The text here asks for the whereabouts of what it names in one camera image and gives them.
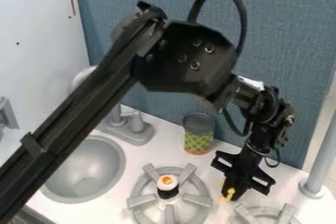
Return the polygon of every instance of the sink basin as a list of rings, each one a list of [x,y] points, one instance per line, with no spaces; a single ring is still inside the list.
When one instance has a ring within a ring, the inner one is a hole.
[[[62,203],[81,203],[104,195],[122,177],[125,153],[111,139],[88,136],[49,178],[41,191]]]

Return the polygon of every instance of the white countertop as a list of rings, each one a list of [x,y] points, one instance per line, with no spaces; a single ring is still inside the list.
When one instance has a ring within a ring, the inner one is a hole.
[[[303,224],[336,223],[336,214],[333,213],[333,211],[336,212],[336,203],[331,193],[327,191],[325,197],[319,200],[306,198],[300,193],[298,183],[308,174],[283,164],[275,169],[266,167],[264,163],[261,164],[261,168],[277,181],[269,196],[248,190],[239,201],[221,202],[220,187],[224,177],[221,172],[210,167],[210,163],[216,150],[238,153],[240,149],[216,140],[209,153],[194,156],[183,150],[183,130],[180,126],[144,113],[143,118],[153,125],[155,136],[144,146],[134,146],[125,141],[113,139],[125,151],[126,168],[118,184],[108,193],[92,201],[65,204],[55,202],[41,192],[37,192],[29,200],[28,206],[59,224],[135,223],[131,211],[127,208],[126,199],[130,197],[138,178],[143,175],[142,166],[152,163],[155,167],[184,168],[188,163],[192,163],[197,167],[196,174],[203,180],[213,199],[213,209],[209,211],[205,224],[229,223],[228,219],[239,203],[243,203],[246,207],[272,206],[279,209],[282,209],[285,203],[289,203],[297,208],[297,218]],[[97,130],[91,134],[109,138],[108,135]]]

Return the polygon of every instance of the black cable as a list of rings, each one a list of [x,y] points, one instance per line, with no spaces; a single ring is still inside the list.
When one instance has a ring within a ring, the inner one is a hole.
[[[205,1],[206,0],[195,0],[191,10],[189,11],[188,17],[187,17],[188,22],[196,23],[200,9],[202,8]],[[240,36],[238,45],[236,47],[236,54],[237,54],[237,57],[239,57],[243,51],[245,39],[247,36],[248,15],[247,15],[247,9],[244,6],[244,3],[242,0],[233,0],[233,2],[236,4],[236,7],[239,12],[240,20],[241,20],[241,36]]]
[[[223,110],[223,115],[224,115],[226,121],[228,122],[228,124],[229,124],[231,130],[232,130],[235,134],[237,134],[238,136],[240,136],[240,137],[242,137],[242,138],[243,138],[243,137],[246,137],[246,136],[249,134],[249,132],[250,132],[250,126],[251,126],[251,121],[250,121],[250,120],[247,120],[247,121],[245,122],[244,130],[243,130],[243,132],[241,133],[241,131],[238,130],[237,126],[236,126],[235,123],[233,122],[233,120],[232,120],[232,118],[231,118],[229,112],[227,111],[227,109],[224,109],[224,110]]]
[[[276,153],[276,159],[277,159],[276,161],[277,161],[277,163],[274,164],[274,165],[270,164],[270,163],[268,162],[268,160],[267,160],[267,157],[265,157],[265,163],[266,163],[266,165],[267,165],[268,167],[270,167],[270,168],[278,167],[278,166],[280,165],[280,163],[281,163],[280,150],[279,150],[278,148],[276,148],[276,149],[275,149],[275,153]]]

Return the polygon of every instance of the can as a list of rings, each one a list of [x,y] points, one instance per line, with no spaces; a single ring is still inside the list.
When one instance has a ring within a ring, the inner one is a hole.
[[[213,143],[215,120],[204,113],[193,113],[184,117],[184,149],[194,155],[206,154]]]

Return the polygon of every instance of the orange object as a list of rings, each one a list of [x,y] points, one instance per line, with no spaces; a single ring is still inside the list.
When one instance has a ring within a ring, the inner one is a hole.
[[[162,178],[162,182],[165,184],[165,185],[169,185],[169,184],[172,184],[173,181],[170,177],[166,176],[166,177],[163,177]]]

